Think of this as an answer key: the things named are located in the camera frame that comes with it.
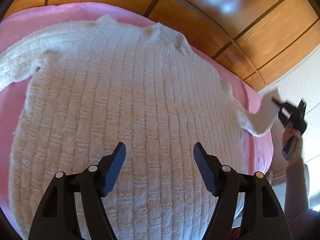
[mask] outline white sweater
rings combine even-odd
[[[0,89],[30,75],[9,178],[25,238],[57,171],[81,172],[123,141],[124,165],[103,200],[118,239],[201,239],[216,199],[193,145],[245,173],[241,128],[263,135],[278,112],[271,95],[256,115],[244,110],[185,37],[159,23],[139,28],[103,16],[36,31],[0,55]]]

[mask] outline person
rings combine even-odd
[[[320,213],[309,207],[300,131],[286,127],[282,135],[282,143],[292,136],[296,136],[298,140],[286,169],[284,215],[292,240],[320,239]]]

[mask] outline hand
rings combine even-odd
[[[297,143],[288,162],[289,166],[296,162],[299,162],[302,159],[302,137],[299,130],[286,127],[282,135],[282,144],[284,144],[284,142],[289,140],[292,136],[295,136],[297,138]]]

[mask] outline wooden wall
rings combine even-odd
[[[320,44],[320,22],[307,0],[15,0],[5,17],[83,1],[116,5],[183,33],[256,91]]]

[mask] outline pink table cover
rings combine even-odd
[[[84,2],[30,8],[17,12],[0,23],[0,52],[28,34],[46,26],[70,21],[97,20],[105,14],[119,22],[140,27],[154,23],[141,15],[102,3]],[[221,78],[231,83],[233,95],[245,109],[253,113],[258,111],[260,98],[252,88],[207,55],[195,48],[193,51],[212,64]],[[15,228],[16,223],[10,212],[8,199],[9,156],[28,82],[29,80],[13,83],[0,92],[0,206]],[[273,155],[271,133],[268,132],[265,136],[258,138],[244,130],[243,152],[248,174],[253,174],[255,171],[265,173],[270,167]]]

